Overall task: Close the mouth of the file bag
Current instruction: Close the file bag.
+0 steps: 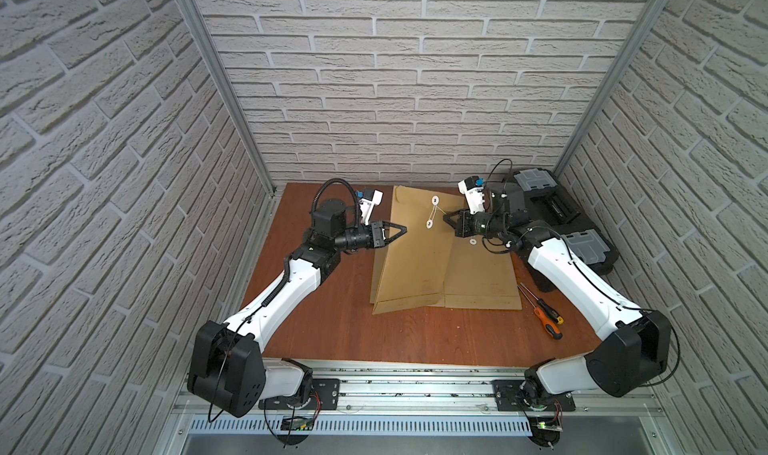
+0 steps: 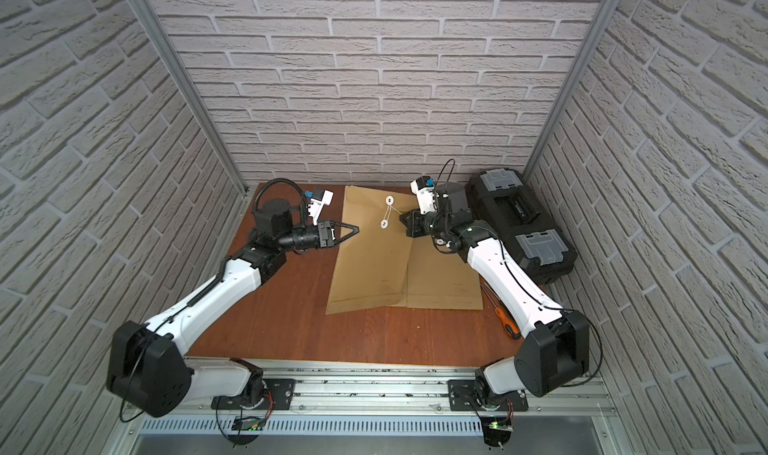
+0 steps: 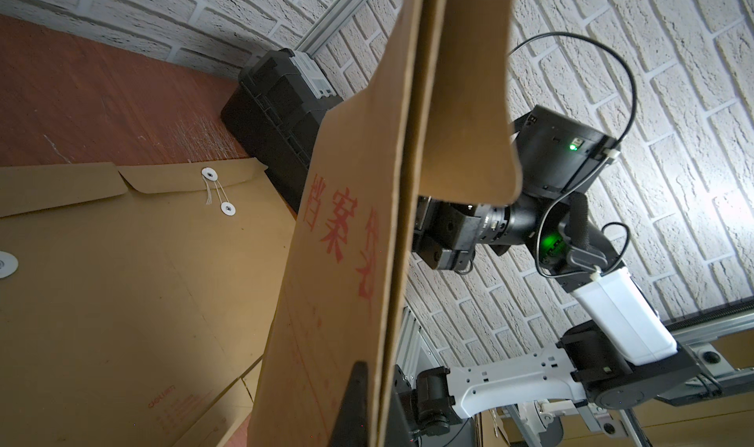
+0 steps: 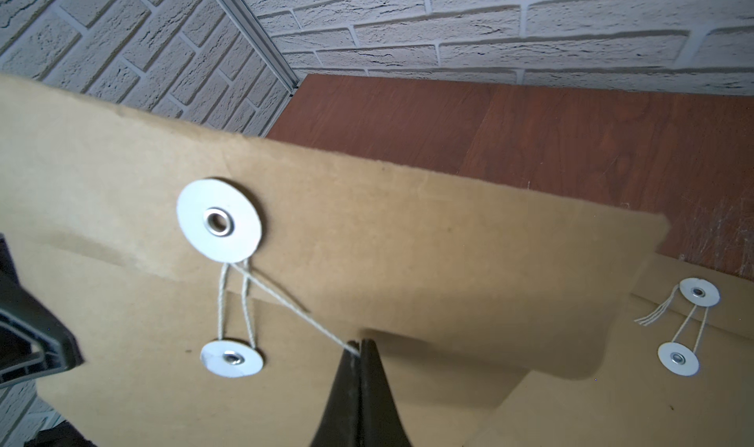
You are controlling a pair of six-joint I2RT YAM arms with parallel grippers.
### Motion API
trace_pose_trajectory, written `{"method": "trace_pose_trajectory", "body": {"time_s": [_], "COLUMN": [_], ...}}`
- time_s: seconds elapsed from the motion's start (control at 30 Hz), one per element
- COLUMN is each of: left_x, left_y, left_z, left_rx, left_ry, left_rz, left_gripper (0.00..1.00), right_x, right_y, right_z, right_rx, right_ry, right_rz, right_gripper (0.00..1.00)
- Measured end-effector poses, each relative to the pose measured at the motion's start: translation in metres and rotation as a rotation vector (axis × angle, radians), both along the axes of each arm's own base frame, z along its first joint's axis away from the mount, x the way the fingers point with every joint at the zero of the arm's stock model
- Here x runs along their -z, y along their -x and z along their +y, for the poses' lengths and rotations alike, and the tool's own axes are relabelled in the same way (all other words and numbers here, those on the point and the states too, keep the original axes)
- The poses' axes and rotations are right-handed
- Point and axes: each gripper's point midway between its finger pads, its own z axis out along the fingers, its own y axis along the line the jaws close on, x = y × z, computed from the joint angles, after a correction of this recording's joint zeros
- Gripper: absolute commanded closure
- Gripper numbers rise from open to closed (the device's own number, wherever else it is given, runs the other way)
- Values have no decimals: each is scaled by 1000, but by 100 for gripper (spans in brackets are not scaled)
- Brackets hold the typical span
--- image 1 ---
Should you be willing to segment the brown kraft file bag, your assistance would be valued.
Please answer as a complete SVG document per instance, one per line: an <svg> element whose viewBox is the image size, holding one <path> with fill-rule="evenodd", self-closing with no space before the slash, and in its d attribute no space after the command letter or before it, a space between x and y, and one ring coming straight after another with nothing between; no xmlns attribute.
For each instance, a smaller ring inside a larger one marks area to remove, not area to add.
<svg viewBox="0 0 768 455"><path fill-rule="evenodd" d="M522 309L511 255L491 253L479 237L454 239L443 292L445 308Z"/></svg>

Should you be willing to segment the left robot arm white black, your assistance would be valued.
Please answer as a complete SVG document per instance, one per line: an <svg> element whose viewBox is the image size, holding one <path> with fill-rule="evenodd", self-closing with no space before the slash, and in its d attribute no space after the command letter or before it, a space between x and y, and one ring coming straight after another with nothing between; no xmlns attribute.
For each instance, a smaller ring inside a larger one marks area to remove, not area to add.
<svg viewBox="0 0 768 455"><path fill-rule="evenodd" d="M372 219L382 198L379 190L358 191L341 178L324 182L312 201L311 223L301 244L284 257L276 279L224 322L209 320L197 331L188 391L234 417L264 400L282 398L298 408L314 398L312 368L290 359L266 359L263 352L343 255L384 248L406 234L403 225ZM397 235L390 232L393 228Z"/></svg>

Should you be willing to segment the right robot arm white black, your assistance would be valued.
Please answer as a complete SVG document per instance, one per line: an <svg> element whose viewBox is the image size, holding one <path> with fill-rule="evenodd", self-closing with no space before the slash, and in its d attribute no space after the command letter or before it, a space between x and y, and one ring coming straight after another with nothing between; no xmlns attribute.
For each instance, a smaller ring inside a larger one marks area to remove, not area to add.
<svg viewBox="0 0 768 455"><path fill-rule="evenodd" d="M585 354L530 367L519 388L523 404L542 409L560 395L584 389L622 397L636 388L660 385L675 373L668 357L679 338L671 322L602 279L617 253L559 186L470 176L459 182L458 190L466 208L443 217L456 236L491 240L494 255L516 253L536 285L544 291L558 289L600 340Z"/></svg>

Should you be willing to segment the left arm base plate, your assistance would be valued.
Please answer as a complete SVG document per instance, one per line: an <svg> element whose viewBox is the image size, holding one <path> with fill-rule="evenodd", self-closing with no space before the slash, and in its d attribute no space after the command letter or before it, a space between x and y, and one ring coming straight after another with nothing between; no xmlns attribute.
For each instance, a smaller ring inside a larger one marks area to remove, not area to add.
<svg viewBox="0 0 768 455"><path fill-rule="evenodd" d="M340 380L334 378L313 378L302 381L297 392L291 396L278 396L258 402L260 410L335 410L338 405Z"/></svg>

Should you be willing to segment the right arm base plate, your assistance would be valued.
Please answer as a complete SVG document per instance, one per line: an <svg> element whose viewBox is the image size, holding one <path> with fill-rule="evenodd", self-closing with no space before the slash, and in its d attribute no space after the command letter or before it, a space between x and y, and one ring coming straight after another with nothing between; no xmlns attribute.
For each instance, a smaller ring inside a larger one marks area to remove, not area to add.
<svg viewBox="0 0 768 455"><path fill-rule="evenodd" d="M493 380L491 385L499 412L554 412L557 409L562 409L564 412L574 412L576 410L570 393L552 395L539 389L528 379Z"/></svg>

